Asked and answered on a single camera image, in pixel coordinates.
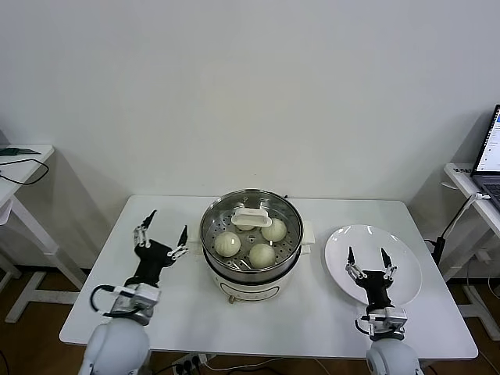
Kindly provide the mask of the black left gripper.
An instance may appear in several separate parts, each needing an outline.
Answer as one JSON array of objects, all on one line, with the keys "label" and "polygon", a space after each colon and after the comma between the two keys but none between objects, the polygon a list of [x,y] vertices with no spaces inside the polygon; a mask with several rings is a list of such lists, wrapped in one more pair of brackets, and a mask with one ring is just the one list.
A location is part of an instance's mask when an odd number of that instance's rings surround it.
[{"label": "black left gripper", "polygon": [[172,257],[181,257],[188,252],[188,226],[185,225],[175,249],[150,240],[148,229],[156,214],[153,210],[140,225],[134,228],[134,252],[140,259],[134,275],[127,279],[127,286],[147,284],[154,288],[158,287],[160,273],[163,268],[174,264]]}]

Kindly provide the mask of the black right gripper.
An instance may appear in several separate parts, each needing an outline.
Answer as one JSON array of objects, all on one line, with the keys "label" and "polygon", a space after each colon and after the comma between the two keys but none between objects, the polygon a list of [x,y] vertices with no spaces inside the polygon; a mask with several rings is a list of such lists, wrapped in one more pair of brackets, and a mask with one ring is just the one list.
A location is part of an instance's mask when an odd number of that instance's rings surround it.
[{"label": "black right gripper", "polygon": [[348,248],[348,257],[345,270],[351,278],[362,278],[361,288],[366,292],[369,309],[384,309],[392,307],[392,300],[388,296],[388,288],[392,285],[392,279],[395,271],[398,269],[384,248],[381,255],[385,271],[364,271],[355,263],[355,256],[352,247]]}]

